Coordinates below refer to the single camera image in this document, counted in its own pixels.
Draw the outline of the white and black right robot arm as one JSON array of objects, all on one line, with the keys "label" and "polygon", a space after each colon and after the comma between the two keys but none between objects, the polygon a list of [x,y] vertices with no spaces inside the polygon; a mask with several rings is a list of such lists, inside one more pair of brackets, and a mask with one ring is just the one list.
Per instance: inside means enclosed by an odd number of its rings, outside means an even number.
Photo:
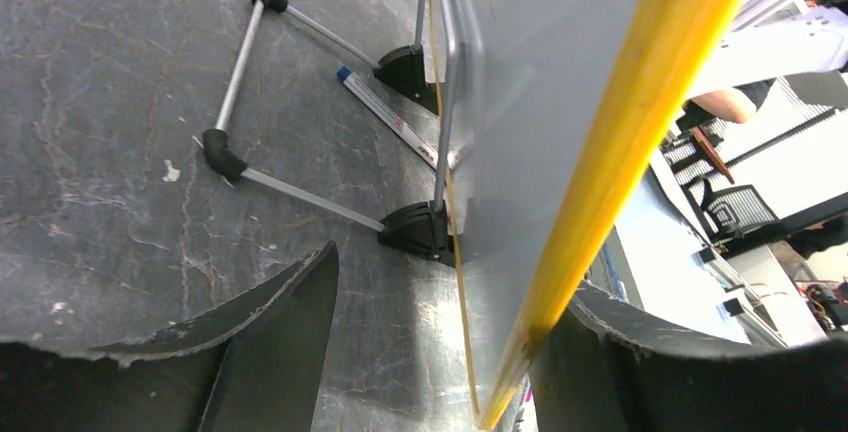
[{"label": "white and black right robot arm", "polygon": [[713,119],[745,123],[777,78],[828,73],[847,73],[845,2],[726,35],[697,73],[676,126],[686,131]]}]

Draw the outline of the yellow-framed whiteboard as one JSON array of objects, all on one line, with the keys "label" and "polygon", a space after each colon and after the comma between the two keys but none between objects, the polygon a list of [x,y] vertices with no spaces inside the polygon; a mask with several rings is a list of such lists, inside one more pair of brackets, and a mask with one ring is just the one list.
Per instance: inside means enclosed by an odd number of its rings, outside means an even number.
[{"label": "yellow-framed whiteboard", "polygon": [[458,0],[448,191],[476,427],[497,426],[742,0]]}]

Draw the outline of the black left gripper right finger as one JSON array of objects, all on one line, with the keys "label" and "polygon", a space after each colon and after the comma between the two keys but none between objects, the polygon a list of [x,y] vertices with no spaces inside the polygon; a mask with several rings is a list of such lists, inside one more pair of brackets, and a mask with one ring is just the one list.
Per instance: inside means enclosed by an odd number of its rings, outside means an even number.
[{"label": "black left gripper right finger", "polygon": [[585,284],[530,370],[543,431],[843,431],[847,339],[710,336]]}]

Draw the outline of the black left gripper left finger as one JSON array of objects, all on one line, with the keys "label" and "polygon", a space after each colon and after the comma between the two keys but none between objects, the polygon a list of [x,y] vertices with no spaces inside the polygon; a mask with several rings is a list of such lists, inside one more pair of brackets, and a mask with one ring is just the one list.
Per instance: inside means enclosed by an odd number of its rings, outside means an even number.
[{"label": "black left gripper left finger", "polygon": [[1,345],[5,431],[307,431],[339,279],[334,243],[148,339]]}]

